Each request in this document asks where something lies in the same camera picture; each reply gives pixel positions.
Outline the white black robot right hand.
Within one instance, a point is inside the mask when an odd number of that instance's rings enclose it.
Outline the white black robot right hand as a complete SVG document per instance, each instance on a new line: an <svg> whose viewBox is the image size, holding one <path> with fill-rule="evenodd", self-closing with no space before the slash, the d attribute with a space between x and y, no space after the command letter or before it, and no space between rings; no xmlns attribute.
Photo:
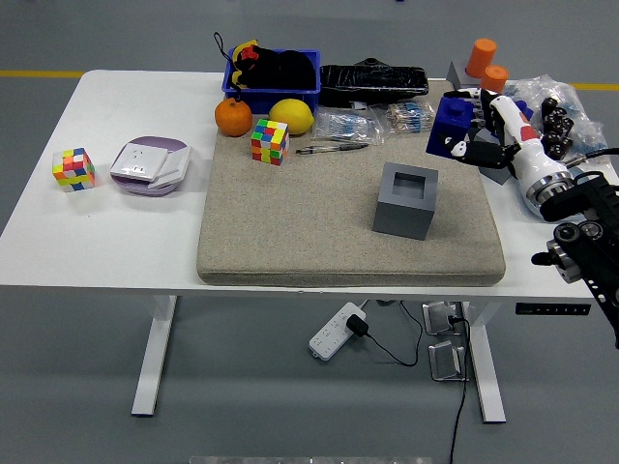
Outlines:
<svg viewBox="0 0 619 464"><path fill-rule="evenodd" d="M478 105L486 128L500 141L498 148L489 149L481 143L444 136L443 145L456 160L485 168L510 167L521 193L533 202L542 203L572 186L568 168L545 153L542 139L511 98L482 88L455 90L444 96Z"/></svg>

